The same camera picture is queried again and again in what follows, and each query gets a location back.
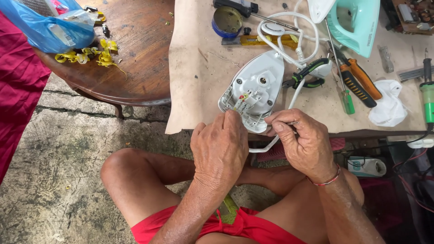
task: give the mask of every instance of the knee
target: knee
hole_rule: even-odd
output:
[[[363,194],[363,189],[362,189],[362,186],[360,185],[360,183],[357,179],[357,176],[355,176],[350,171],[348,171],[344,168],[342,169],[342,172],[345,175],[345,179],[347,180],[348,185],[350,186],[350,188],[354,192],[354,196],[355,196],[357,202],[360,205],[363,205],[363,203],[365,201],[365,195]]]
[[[103,163],[100,178],[104,184],[110,179],[115,179],[125,173],[134,170],[134,159],[139,156],[139,149],[123,148],[112,153]]]

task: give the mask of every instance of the hand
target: hand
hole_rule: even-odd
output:
[[[294,130],[286,124],[296,121],[299,124],[293,126],[299,135],[298,139]],[[327,182],[336,175],[337,166],[333,162],[329,132],[324,124],[299,109],[276,112],[265,118],[265,122],[273,126],[267,136],[275,136],[276,133],[279,135],[286,158],[295,169],[318,184]]]
[[[247,129],[233,110],[214,122],[196,126],[190,143],[196,172],[194,180],[211,191],[225,191],[235,184],[249,154]]]

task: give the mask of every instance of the white braided power cord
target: white braided power cord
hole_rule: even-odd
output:
[[[319,50],[319,42],[320,42],[320,40],[321,40],[321,41],[328,41],[328,39],[326,39],[326,38],[320,38],[320,37],[319,37],[319,35],[318,35],[318,28],[316,27],[315,23],[314,23],[310,18],[308,18],[307,16],[302,15],[302,14],[300,14],[300,13],[297,13],[297,8],[298,8],[298,6],[300,5],[300,3],[301,3],[302,1],[303,1],[303,0],[299,0],[299,1],[297,2],[296,6],[295,6],[295,8],[294,8],[294,12],[282,12],[282,13],[276,13],[276,14],[272,14],[272,15],[268,16],[268,18],[272,19],[272,18],[279,17],[279,16],[292,15],[292,16],[294,16],[294,25],[295,25],[295,27],[297,27],[297,28],[299,27],[299,26],[298,26],[297,17],[300,17],[300,18],[302,18],[302,19],[307,20],[307,22],[309,22],[309,23],[312,25],[313,30],[314,30],[314,32],[315,32],[315,37],[310,37],[310,36],[306,36],[306,35],[304,35],[304,32],[303,32],[302,29],[299,29],[298,32],[294,32],[294,31],[285,31],[285,33],[284,33],[284,34],[292,34],[292,35],[299,36],[299,42],[298,42],[298,46],[297,46],[297,49],[296,49],[297,56],[298,56],[299,60],[295,60],[295,59],[291,58],[288,54],[285,53],[285,50],[284,50],[284,48],[283,48],[283,44],[282,44],[282,40],[281,40],[281,37],[282,37],[282,36],[279,36],[279,38],[277,39],[277,43],[278,43],[279,46],[276,46],[274,43],[272,43],[271,41],[269,41],[269,40],[268,40],[268,39],[267,39],[267,38],[262,34],[262,32],[261,32],[261,26],[266,22],[266,20],[262,20],[262,21],[259,23],[259,25],[258,25],[258,36],[259,36],[259,37],[260,37],[260,38],[261,38],[265,43],[267,43],[270,47],[272,47],[276,52],[278,52],[278,53],[283,57],[283,59],[284,59],[286,62],[288,62],[288,63],[290,63],[290,64],[294,64],[294,65],[297,66],[297,68],[299,68],[299,69],[303,69],[303,68],[305,68],[305,65],[303,65],[303,64],[307,63],[309,60],[311,60],[312,58],[314,58],[315,55],[318,53],[318,50]],[[302,40],[303,40],[304,37],[307,38],[307,39],[309,39],[309,40],[313,40],[313,41],[315,41],[315,50],[313,51],[312,55],[310,55],[308,58],[304,58],[304,55],[303,55],[303,52],[302,52],[302,49],[301,49],[301,42],[302,42]],[[303,78],[303,79],[301,80],[299,86],[297,87],[297,89],[296,89],[296,91],[295,91],[295,93],[294,93],[293,99],[291,100],[291,103],[290,103],[288,109],[292,109],[292,108],[294,107],[294,104],[295,104],[295,102],[296,102],[296,100],[297,100],[297,97],[298,97],[298,95],[300,94],[301,89],[303,88],[304,82],[305,82],[305,78]],[[249,148],[249,152],[253,152],[253,153],[258,153],[258,152],[267,152],[268,150],[270,150],[271,147],[274,146],[274,144],[275,144],[278,140],[279,140],[279,136],[276,135],[276,136],[274,137],[274,139],[270,142],[270,144],[268,144],[265,148]]]

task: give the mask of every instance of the red string bracelet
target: red string bracelet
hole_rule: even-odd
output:
[[[333,181],[335,181],[335,180],[338,178],[338,176],[341,174],[341,167],[340,167],[338,164],[336,164],[336,165],[338,166],[338,172],[336,173],[336,175],[335,175],[331,180],[329,180],[329,181],[326,182],[326,183],[315,184],[315,183],[313,183],[313,181],[312,181],[309,177],[307,177],[307,175],[306,175],[306,179],[308,179],[308,180],[310,181],[310,183],[312,183],[312,184],[314,184],[314,185],[317,185],[317,186],[328,185],[328,184],[332,183]]]

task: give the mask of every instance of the blue tin can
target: blue tin can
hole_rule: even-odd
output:
[[[217,35],[221,37],[237,37],[243,26],[243,17],[234,8],[223,6],[214,12],[211,25]]]

